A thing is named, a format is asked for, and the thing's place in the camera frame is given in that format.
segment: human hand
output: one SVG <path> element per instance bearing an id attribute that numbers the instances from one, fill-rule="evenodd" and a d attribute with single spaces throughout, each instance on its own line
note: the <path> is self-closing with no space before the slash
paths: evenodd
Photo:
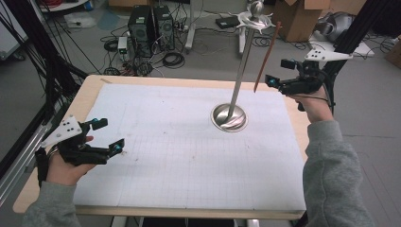
<path id="1" fill-rule="evenodd" d="M 333 114 L 327 104 L 327 95 L 323 86 L 313 94 L 299 94 L 288 97 L 298 103 L 302 103 L 310 123 L 334 120 Z"/>
<path id="2" fill-rule="evenodd" d="M 87 136 L 86 141 L 92 141 L 94 136 Z M 49 183 L 58 183 L 67 186 L 77 184 L 79 179 L 85 175 L 89 170 L 94 168 L 96 165 L 93 164 L 82 164 L 74 166 L 69 163 L 65 163 L 61 155 L 55 152 L 51 155 L 49 160 L 49 169 L 47 172 L 46 181 Z"/>

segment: gray sleeve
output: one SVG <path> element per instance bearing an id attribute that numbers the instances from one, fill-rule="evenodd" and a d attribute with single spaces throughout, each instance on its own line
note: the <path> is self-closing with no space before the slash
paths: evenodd
<path id="1" fill-rule="evenodd" d="M 362 175 L 357 154 L 342 141 L 339 123 L 316 122 L 307 132 L 308 159 L 304 168 L 307 226 L 375 226 L 359 192 Z"/>
<path id="2" fill-rule="evenodd" d="M 79 227 L 73 203 L 75 186 L 42 182 L 38 199 L 26 210 L 23 227 Z"/>

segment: person's left hand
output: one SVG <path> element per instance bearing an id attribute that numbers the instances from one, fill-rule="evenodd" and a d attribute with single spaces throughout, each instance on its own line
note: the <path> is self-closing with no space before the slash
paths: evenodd
<path id="1" fill-rule="evenodd" d="M 86 141 L 92 141 L 94 136 L 87 136 Z M 93 164 L 82 164 L 74 166 L 65 163 L 61 155 L 55 152 L 49 160 L 49 169 L 47 172 L 46 181 L 49 183 L 58 183 L 62 185 L 72 186 L 77 184 L 79 179 L 85 175 L 89 170 L 94 168 Z"/>

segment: white grid paper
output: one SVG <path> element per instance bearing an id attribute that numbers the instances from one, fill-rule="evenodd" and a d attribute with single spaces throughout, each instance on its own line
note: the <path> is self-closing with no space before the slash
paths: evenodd
<path id="1" fill-rule="evenodd" d="M 241 90 L 240 132 L 217 129 L 212 109 L 232 90 L 105 84 L 87 119 L 94 147 L 125 138 L 124 154 L 79 182 L 85 205 L 305 210 L 301 158 L 281 94 Z"/>

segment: metal rod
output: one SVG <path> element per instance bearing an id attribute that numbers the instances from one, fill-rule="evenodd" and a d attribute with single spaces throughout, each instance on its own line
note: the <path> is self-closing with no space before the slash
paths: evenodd
<path id="1" fill-rule="evenodd" d="M 241 63 L 239 64 L 238 73 L 236 75 L 235 88 L 233 92 L 233 97 L 230 103 L 230 109 L 228 111 L 227 119 L 233 116 L 236 99 L 238 98 L 239 88 L 241 87 L 241 81 L 244 77 L 245 65 L 247 64 L 248 56 L 250 54 L 252 40 L 253 40 L 254 29 L 249 28 L 247 39 L 245 41 L 244 53 L 242 54 Z"/>

